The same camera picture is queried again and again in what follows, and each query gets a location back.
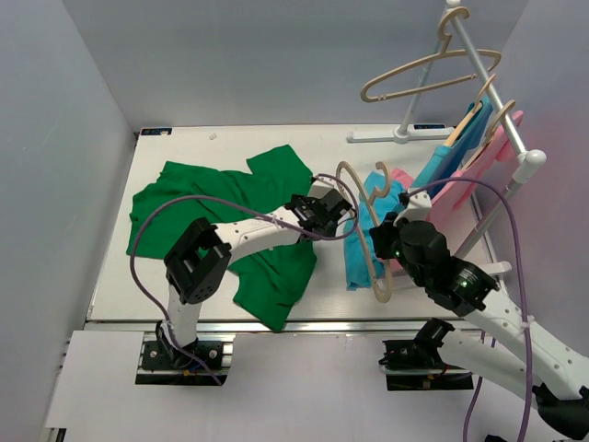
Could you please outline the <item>green t shirt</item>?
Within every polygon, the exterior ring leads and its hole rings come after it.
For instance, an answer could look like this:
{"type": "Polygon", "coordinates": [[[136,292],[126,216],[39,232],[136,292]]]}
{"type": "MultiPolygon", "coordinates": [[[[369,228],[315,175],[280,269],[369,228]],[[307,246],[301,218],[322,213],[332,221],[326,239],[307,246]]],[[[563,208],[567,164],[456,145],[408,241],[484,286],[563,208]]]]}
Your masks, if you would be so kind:
{"type": "MultiPolygon", "coordinates": [[[[248,171],[167,162],[157,180],[133,196],[127,251],[163,259],[195,219],[229,223],[247,218],[242,205],[268,214],[294,194],[306,194],[312,171],[289,145],[247,161],[248,171]]],[[[309,242],[265,250],[230,265],[239,279],[233,301],[274,332],[283,329],[317,262],[309,242]]]]}

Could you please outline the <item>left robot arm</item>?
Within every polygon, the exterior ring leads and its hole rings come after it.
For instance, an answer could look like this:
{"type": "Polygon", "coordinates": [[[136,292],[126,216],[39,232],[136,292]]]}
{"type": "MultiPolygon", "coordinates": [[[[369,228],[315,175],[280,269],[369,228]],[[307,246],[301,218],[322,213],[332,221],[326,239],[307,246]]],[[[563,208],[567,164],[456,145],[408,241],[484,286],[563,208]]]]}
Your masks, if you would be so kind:
{"type": "Polygon", "coordinates": [[[357,211],[357,203],[323,176],[314,180],[309,194],[294,194],[268,214],[243,211],[249,219],[223,224],[196,219],[164,258],[169,298],[158,340],[172,366],[192,361],[202,303],[218,290],[230,265],[281,246],[334,240],[338,224],[357,211]]]}

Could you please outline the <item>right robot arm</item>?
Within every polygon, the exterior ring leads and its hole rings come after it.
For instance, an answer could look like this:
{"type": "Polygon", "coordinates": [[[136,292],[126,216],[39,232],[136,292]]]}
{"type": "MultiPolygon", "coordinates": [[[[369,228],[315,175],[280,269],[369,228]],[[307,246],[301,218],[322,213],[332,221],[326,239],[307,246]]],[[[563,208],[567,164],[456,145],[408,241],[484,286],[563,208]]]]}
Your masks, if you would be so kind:
{"type": "Polygon", "coordinates": [[[588,359],[539,325],[477,265],[452,255],[445,236],[425,217],[424,189],[399,196],[370,230],[378,258],[394,259],[436,305],[478,327],[500,345],[491,348],[444,320],[430,319],[414,338],[417,359],[464,368],[525,402],[554,431],[572,440],[588,436],[588,359]]]}

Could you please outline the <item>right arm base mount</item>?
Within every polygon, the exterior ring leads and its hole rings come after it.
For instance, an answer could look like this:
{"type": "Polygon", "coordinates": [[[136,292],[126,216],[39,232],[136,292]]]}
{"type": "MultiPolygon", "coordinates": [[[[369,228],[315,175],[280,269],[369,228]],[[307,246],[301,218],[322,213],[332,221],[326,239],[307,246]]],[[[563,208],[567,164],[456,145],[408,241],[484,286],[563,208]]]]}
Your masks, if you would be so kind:
{"type": "Polygon", "coordinates": [[[385,372],[387,390],[472,390],[472,374],[448,365],[439,355],[443,338],[455,330],[447,321],[430,319],[410,340],[384,340],[378,364],[385,372]]]}

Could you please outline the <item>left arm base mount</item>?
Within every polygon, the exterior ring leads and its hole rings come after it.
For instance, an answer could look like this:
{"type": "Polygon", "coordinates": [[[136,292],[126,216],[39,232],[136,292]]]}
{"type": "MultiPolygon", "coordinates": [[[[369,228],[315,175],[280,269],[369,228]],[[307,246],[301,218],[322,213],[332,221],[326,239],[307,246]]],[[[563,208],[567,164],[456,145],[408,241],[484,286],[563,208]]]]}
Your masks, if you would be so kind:
{"type": "Polygon", "coordinates": [[[155,335],[144,338],[135,384],[220,387],[228,375],[225,348],[222,341],[197,339],[181,352],[168,340],[164,324],[159,321],[155,335]]]}

